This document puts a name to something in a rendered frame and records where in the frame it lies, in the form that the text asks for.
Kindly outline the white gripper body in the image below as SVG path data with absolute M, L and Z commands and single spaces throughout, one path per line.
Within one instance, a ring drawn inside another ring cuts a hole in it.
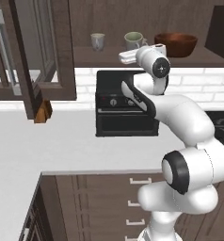
M 122 64 L 136 63 L 136 52 L 137 52 L 137 49 L 119 53 L 119 61 Z

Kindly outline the brown glass cabinet door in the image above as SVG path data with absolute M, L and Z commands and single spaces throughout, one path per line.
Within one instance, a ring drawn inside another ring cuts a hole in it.
M 40 92 L 34 92 L 31 82 L 15 0 L 8 0 L 8 6 L 11 17 L 12 30 L 10 36 L 13 39 L 11 50 L 12 54 L 15 56 L 14 64 L 19 79 L 22 97 L 24 99 L 26 116 L 29 120 L 33 120 L 37 117 L 37 113 L 42 103 L 42 96 Z
M 15 4 L 34 92 L 40 92 L 42 99 L 74 100 L 76 88 L 69 0 L 15 0 Z M 13 70 L 19 83 L 15 56 L 11 50 L 13 39 L 10 36 L 12 27 L 8 0 L 0 0 L 0 9 Z M 13 94 L 6 71 L 0 45 L 0 99 L 23 100 L 22 95 Z

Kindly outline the dark brown cabinet door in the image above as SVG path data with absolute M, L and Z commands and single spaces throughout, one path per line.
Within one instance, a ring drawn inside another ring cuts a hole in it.
M 205 47 L 224 58 L 224 6 L 214 6 Z

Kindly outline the brown drawer cabinet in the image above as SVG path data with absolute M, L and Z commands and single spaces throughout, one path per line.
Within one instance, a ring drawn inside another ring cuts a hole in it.
M 68 241 L 124 241 L 124 236 L 137 238 L 146 227 L 150 213 L 137 202 L 142 185 L 130 185 L 129 178 L 152 183 L 163 179 L 160 173 L 62 175 L 56 177 L 58 194 Z M 183 214 L 175 230 L 183 241 L 224 241 L 224 182 L 216 185 L 219 202 L 206 215 Z M 125 220 L 145 219 L 143 226 L 127 226 Z

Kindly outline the brown base cabinet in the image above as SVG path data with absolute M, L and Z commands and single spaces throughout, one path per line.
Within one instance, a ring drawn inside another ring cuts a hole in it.
M 40 176 L 18 241 L 68 241 L 55 176 Z

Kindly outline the pale green mug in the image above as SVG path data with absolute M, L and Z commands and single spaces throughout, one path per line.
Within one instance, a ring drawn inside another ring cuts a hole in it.
M 126 50 L 134 50 L 147 45 L 147 40 L 140 32 L 128 32 L 124 35 Z

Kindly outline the clear drinking glass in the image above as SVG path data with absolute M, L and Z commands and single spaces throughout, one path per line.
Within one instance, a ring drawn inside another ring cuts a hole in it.
M 104 49 L 104 33 L 92 33 L 90 35 L 91 46 L 94 51 L 102 51 Z

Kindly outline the brown wooden bowl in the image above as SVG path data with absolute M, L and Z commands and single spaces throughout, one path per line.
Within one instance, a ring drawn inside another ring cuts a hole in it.
M 185 33 L 161 33 L 154 36 L 155 44 L 164 44 L 168 57 L 187 57 L 192 54 L 198 38 Z

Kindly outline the brown wooden block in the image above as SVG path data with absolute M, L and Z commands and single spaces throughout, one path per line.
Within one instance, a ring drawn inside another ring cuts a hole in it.
M 35 123 L 45 123 L 51 118 L 53 108 L 48 100 L 43 100 L 38 110 L 37 116 L 34 119 Z

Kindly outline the black hob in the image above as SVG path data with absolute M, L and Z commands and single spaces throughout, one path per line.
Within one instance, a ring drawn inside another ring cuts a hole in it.
M 207 111 L 207 115 L 216 128 L 216 138 L 224 140 L 224 110 Z

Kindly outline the brown wall cabinet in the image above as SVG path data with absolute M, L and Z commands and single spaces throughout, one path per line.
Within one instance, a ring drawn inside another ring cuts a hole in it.
M 173 57 L 173 67 L 224 67 L 224 58 L 204 47 L 214 6 L 224 0 L 70 0 L 73 58 L 76 67 L 119 67 L 124 35 L 136 31 L 148 43 L 164 32 L 198 38 L 188 57 Z M 94 51 L 90 35 L 104 33 L 104 49 Z

